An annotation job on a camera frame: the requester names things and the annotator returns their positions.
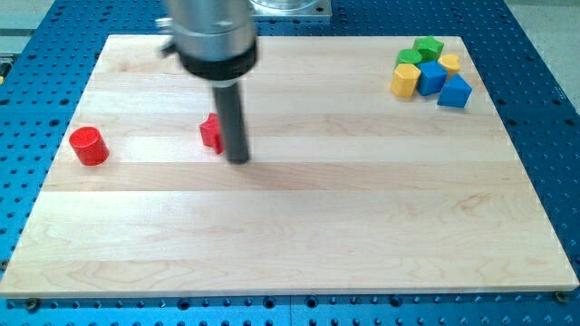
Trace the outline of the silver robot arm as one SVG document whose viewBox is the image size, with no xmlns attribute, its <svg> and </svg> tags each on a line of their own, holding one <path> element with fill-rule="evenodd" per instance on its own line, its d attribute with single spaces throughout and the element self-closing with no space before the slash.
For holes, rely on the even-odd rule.
<svg viewBox="0 0 580 326">
<path fill-rule="evenodd" d="M 244 0 L 165 0 L 167 16 L 155 21 L 170 35 L 164 57 L 179 56 L 191 74 L 209 82 L 226 158 L 249 160 L 239 80 L 257 63 L 255 24 Z"/>
</svg>

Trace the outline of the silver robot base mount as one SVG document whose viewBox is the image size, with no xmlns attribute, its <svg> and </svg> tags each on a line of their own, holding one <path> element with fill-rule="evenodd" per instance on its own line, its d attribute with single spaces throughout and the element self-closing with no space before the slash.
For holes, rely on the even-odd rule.
<svg viewBox="0 0 580 326">
<path fill-rule="evenodd" d="M 330 18 L 331 0 L 250 0 L 253 16 L 267 19 Z"/>
</svg>

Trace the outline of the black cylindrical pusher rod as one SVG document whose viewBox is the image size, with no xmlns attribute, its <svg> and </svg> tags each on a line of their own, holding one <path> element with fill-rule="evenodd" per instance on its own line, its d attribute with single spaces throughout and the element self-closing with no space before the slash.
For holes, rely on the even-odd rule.
<svg viewBox="0 0 580 326">
<path fill-rule="evenodd" d="M 244 164 L 249 160 L 246 124 L 237 81 L 211 83 L 227 161 Z"/>
</svg>

